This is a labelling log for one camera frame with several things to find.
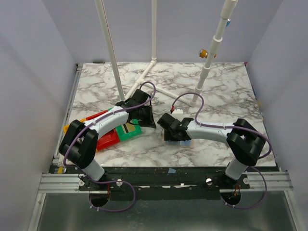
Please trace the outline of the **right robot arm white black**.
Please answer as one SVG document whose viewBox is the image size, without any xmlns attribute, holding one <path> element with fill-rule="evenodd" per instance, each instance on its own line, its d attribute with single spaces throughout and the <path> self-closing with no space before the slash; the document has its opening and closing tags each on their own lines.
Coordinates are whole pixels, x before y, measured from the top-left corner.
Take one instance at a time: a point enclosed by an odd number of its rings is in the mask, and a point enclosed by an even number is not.
<svg viewBox="0 0 308 231">
<path fill-rule="evenodd" d="M 168 139 L 172 141 L 202 139 L 227 144 L 233 152 L 234 158 L 227 165 L 221 182 L 228 189 L 239 183 L 240 176 L 248 167 L 256 165 L 267 141 L 263 134 L 241 118 L 234 123 L 205 124 L 187 117 L 180 121 L 165 113 L 158 120 L 158 124 L 169 135 Z"/>
</svg>

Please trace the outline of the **beige card holder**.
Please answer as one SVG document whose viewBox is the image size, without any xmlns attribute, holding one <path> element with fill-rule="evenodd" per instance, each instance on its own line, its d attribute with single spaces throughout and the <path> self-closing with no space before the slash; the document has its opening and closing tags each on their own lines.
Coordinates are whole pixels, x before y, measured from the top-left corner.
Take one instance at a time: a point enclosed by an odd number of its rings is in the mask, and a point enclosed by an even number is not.
<svg viewBox="0 0 308 231">
<path fill-rule="evenodd" d="M 163 138 L 163 143 L 165 145 L 184 147 L 184 148 L 193 148 L 194 147 L 194 140 L 187 140 L 187 141 L 171 141 L 171 140 L 167 140 L 168 133 L 166 131 L 162 131 L 162 138 Z"/>
</svg>

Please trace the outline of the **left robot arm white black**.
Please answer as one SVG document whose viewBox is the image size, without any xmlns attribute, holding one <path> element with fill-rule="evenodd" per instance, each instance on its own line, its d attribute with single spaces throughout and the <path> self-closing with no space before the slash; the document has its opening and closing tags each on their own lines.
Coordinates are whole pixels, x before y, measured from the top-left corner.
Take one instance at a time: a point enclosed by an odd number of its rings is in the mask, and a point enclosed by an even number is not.
<svg viewBox="0 0 308 231">
<path fill-rule="evenodd" d="M 126 101 L 118 102 L 94 119 L 85 122 L 74 120 L 60 143 L 59 153 L 91 178 L 90 184 L 94 189 L 102 190 L 107 179 L 105 170 L 94 159 L 98 140 L 131 120 L 137 120 L 141 127 L 156 128 L 151 99 L 150 94 L 137 89 Z"/>
</svg>

